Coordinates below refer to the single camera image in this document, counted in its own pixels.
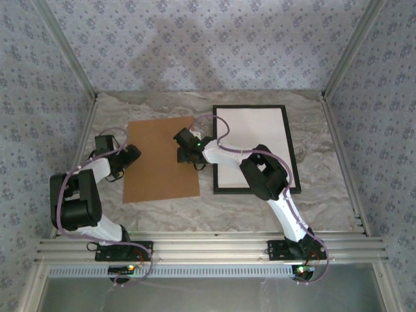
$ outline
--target marble surface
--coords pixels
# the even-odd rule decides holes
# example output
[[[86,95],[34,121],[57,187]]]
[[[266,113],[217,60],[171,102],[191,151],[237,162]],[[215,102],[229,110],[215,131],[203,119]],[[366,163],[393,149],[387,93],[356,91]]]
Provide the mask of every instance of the marble surface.
[[[335,148],[317,92],[120,92],[99,94],[88,137],[87,156],[94,136],[103,129],[147,120],[211,112],[212,105],[286,105],[302,193],[294,202],[314,230],[359,231],[339,168]],[[211,135],[212,121],[196,129]],[[114,133],[122,142],[122,133]],[[199,173],[201,196],[174,200],[122,203],[123,180],[98,184],[103,212],[131,231],[282,231],[272,209],[254,195],[214,195],[213,171]]]

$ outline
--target purple cable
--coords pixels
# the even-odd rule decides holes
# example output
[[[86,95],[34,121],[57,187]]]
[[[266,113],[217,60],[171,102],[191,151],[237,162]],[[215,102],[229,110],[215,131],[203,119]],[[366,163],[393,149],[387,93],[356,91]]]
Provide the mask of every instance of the purple cable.
[[[322,239],[320,239],[320,238],[318,238],[318,237],[316,237],[316,236],[314,236],[314,234],[312,234],[312,233],[310,233],[308,230],[307,230],[307,228],[303,225],[303,223],[300,221],[300,219],[298,218],[298,216],[297,216],[297,214],[295,213],[295,211],[294,211],[294,209],[293,209],[293,207],[292,207],[292,204],[291,204],[291,202],[288,200],[288,197],[287,197],[287,193],[288,192],[290,192],[290,187],[291,187],[291,184],[292,184],[292,181],[293,181],[293,174],[292,174],[292,172],[291,172],[291,169],[290,169],[290,167],[289,167],[289,165],[282,159],[282,158],[280,158],[280,157],[278,157],[277,155],[274,155],[273,153],[270,153],[270,152],[268,152],[268,151],[259,151],[259,150],[254,150],[254,149],[243,149],[243,150],[239,150],[239,149],[232,149],[232,148],[226,148],[225,146],[222,146],[222,145],[220,145],[220,141],[223,139],[223,138],[225,138],[226,136],[228,136],[229,135],[229,132],[230,132],[230,128],[229,128],[229,125],[228,125],[228,123],[223,119],[223,118],[221,118],[221,117],[219,117],[219,116],[217,116],[217,115],[214,115],[214,114],[204,114],[204,115],[201,115],[201,116],[199,116],[199,117],[197,117],[197,118],[195,118],[195,120],[191,123],[191,125],[188,127],[188,129],[190,129],[194,124],[195,124],[195,122],[197,122],[198,120],[200,120],[200,119],[202,119],[202,118],[207,118],[207,117],[212,117],[212,118],[217,118],[217,119],[219,119],[219,120],[221,120],[223,123],[224,123],[224,125],[226,125],[226,127],[227,127],[227,132],[224,134],[224,135],[222,135],[222,136],[220,136],[218,139],[217,139],[217,141],[216,141],[216,143],[218,144],[218,147],[221,149],[221,150],[224,150],[224,151],[229,151],[229,152],[232,152],[232,153],[256,153],[256,154],[263,154],[263,155],[267,155],[267,156],[270,156],[270,157],[273,157],[273,158],[275,158],[277,161],[279,161],[279,163],[283,166],[283,167],[285,167],[285,169],[286,169],[286,171],[287,171],[287,173],[288,173],[288,175],[289,175],[289,183],[287,184],[287,187],[285,188],[285,190],[283,191],[283,195],[284,195],[284,198],[285,198],[285,201],[287,202],[287,204],[288,204],[288,206],[289,206],[289,209],[291,210],[291,213],[292,213],[292,215],[293,215],[293,217],[295,218],[295,220],[298,222],[298,224],[299,224],[299,226],[306,232],[306,234],[308,234],[312,239],[314,239],[315,241],[317,241],[317,242],[319,242],[319,244],[321,244],[322,245],[322,247],[324,248],[324,250],[325,250],[325,253],[326,253],[326,266],[325,266],[325,270],[324,270],[324,272],[319,276],[319,278],[317,278],[317,279],[315,279],[315,280],[313,280],[313,281],[306,281],[306,280],[304,280],[304,279],[302,279],[302,278],[295,278],[296,280],[298,280],[298,281],[302,281],[302,282],[304,282],[304,283],[306,283],[306,284],[308,284],[308,283],[315,283],[315,282],[317,282],[317,281],[320,281],[324,276],[325,276],[325,274],[326,274],[326,272],[328,271],[328,268],[329,268],[329,265],[330,265],[330,253],[329,253],[329,251],[328,251],[328,248],[326,247],[326,245],[325,245],[325,243],[324,243],[324,241],[322,240]]]
[[[128,284],[121,284],[121,287],[124,287],[124,285],[128,285],[128,286],[130,286],[130,285],[136,285],[137,283],[140,283],[141,281],[144,281],[150,275],[151,270],[153,268],[153,255],[151,254],[151,251],[148,250],[145,246],[143,246],[141,244],[137,244],[135,242],[116,242],[116,241],[113,241],[113,240],[112,241],[111,240],[100,240],[100,239],[97,239],[97,238],[95,238],[93,236],[90,236],[90,235],[70,235],[62,227],[62,222],[61,222],[61,219],[60,219],[61,218],[61,212],[62,212],[62,202],[64,201],[65,188],[66,188],[66,185],[68,184],[68,181],[69,181],[70,177],[74,174],[74,172],[76,172],[76,171],[84,168],[86,165],[92,163],[93,161],[96,161],[97,159],[100,159],[100,158],[102,158],[104,156],[108,156],[108,155],[111,155],[111,154],[114,154],[114,153],[118,153],[119,151],[121,151],[122,149],[124,149],[126,147],[128,134],[127,134],[127,131],[124,130],[124,129],[122,129],[122,128],[119,128],[119,127],[111,127],[111,128],[108,128],[108,129],[100,132],[99,135],[102,135],[104,132],[107,132],[108,130],[113,130],[113,129],[115,129],[115,130],[121,130],[126,135],[125,142],[122,145],[120,145],[118,148],[116,148],[116,149],[114,149],[112,151],[108,151],[108,152],[103,153],[101,155],[97,155],[94,158],[88,159],[87,161],[83,162],[79,166],[77,166],[75,168],[72,168],[66,174],[66,177],[65,177],[64,181],[62,182],[62,186],[60,187],[60,191],[59,191],[59,195],[58,195],[58,203],[57,203],[57,226],[58,226],[58,230],[64,236],[66,236],[69,239],[88,239],[88,240],[94,241],[96,243],[105,242],[105,243],[113,244],[113,245],[135,246],[135,247],[138,247],[138,248],[144,250],[145,252],[147,252],[148,255],[149,255],[149,258],[150,258],[149,270],[146,272],[146,274],[141,279],[138,279],[136,282],[134,282],[134,283],[131,283],[130,282]],[[114,282],[116,283],[117,279],[120,278],[120,277],[130,278],[129,276],[116,276],[115,279],[114,279]]]

